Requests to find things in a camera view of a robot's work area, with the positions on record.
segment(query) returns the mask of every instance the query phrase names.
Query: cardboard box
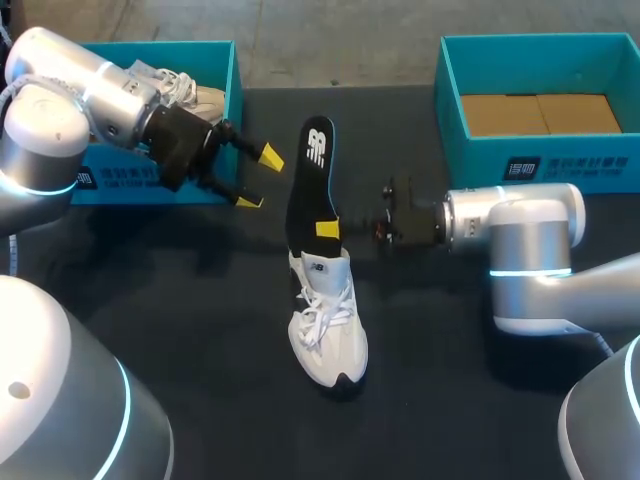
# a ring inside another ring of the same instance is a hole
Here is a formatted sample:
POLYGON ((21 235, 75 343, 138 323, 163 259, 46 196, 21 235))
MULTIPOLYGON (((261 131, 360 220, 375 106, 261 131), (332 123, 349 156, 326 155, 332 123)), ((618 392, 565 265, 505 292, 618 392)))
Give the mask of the cardboard box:
POLYGON ((622 133, 604 95, 538 95, 551 135, 622 133))
POLYGON ((435 106, 453 188, 571 182, 583 193, 640 192, 639 85, 640 53, 623 33, 443 37, 435 106), (495 103, 473 103, 486 96, 495 103))
MULTIPOLYGON (((233 42, 142 42, 84 45, 122 68, 137 59, 156 68, 188 73, 198 85, 225 90, 225 118, 242 123, 242 84, 233 42)), ((238 152, 223 147, 216 175, 236 184, 238 152)), ((91 144, 78 175, 73 205, 173 205, 226 203, 221 197, 185 183, 178 192, 161 187, 154 162, 132 152, 91 144)))
POLYGON ((604 95, 463 95, 472 137, 621 133, 604 95))
POLYGON ((462 106, 472 137, 549 133, 535 96, 465 95, 462 106))

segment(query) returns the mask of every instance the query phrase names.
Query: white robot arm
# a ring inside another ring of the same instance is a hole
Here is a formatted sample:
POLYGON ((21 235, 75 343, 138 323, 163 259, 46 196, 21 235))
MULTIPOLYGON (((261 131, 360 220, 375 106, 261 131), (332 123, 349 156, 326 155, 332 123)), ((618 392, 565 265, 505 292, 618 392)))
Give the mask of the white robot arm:
POLYGON ((148 147, 166 188, 176 191, 193 180, 234 204, 259 206, 262 199, 213 176, 222 145, 230 143, 274 170, 283 166, 269 144, 243 140, 227 121, 213 126, 178 106, 163 106, 152 85, 44 28, 18 38, 5 77, 9 86, 0 107, 14 100, 0 158, 0 237, 64 214, 90 132, 114 147, 148 147))

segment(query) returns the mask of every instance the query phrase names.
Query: shoelace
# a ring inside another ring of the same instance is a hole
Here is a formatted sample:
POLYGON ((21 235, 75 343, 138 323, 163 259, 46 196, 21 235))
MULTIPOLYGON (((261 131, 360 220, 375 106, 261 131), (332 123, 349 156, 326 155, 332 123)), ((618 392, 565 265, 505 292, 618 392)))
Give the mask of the shoelace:
POLYGON ((158 76, 163 86, 169 90, 163 93, 168 98, 167 107, 177 103, 178 105, 194 106, 198 102, 196 81, 186 73, 176 73, 166 68, 158 70, 158 76))
POLYGON ((307 348, 315 347, 329 328, 349 323, 349 318, 355 314, 356 310, 352 289, 353 286, 349 280, 336 300, 310 288, 302 287, 298 298, 304 299, 309 305, 302 311, 304 321, 298 332, 303 345, 307 348))

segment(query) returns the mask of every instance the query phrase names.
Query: brown cardboard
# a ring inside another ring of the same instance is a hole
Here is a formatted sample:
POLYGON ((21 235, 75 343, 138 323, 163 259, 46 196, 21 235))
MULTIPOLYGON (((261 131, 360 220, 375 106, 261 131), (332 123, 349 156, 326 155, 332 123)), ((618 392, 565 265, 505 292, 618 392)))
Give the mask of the brown cardboard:
POLYGON ((604 95, 538 95, 538 103, 552 135, 621 133, 604 95))
POLYGON ((474 137, 549 134, 533 95, 463 95, 462 107, 474 137))

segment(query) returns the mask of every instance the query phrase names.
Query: concrete floor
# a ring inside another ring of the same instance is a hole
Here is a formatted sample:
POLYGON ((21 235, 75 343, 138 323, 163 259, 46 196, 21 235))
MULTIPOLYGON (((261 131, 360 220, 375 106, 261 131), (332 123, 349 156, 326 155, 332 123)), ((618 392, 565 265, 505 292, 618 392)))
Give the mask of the concrete floor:
POLYGON ((423 84, 446 34, 628 31, 638 0, 24 0, 76 41, 237 42, 249 87, 423 84))

